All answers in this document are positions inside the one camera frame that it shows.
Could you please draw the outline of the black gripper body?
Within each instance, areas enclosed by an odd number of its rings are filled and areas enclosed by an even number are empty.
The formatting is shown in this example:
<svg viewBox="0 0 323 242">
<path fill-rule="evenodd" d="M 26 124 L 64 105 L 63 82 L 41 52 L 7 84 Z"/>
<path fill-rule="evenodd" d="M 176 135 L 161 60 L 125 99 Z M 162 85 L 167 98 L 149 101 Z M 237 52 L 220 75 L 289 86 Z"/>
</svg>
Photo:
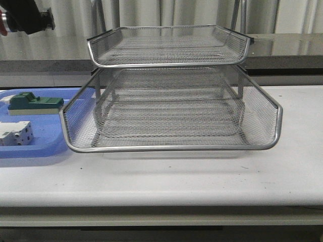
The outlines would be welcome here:
<svg viewBox="0 0 323 242">
<path fill-rule="evenodd" d="M 8 33 L 25 32 L 34 34 L 46 29 L 55 29 L 51 9 L 40 12 L 35 1 L 1 1 L 6 14 Z"/>
</svg>

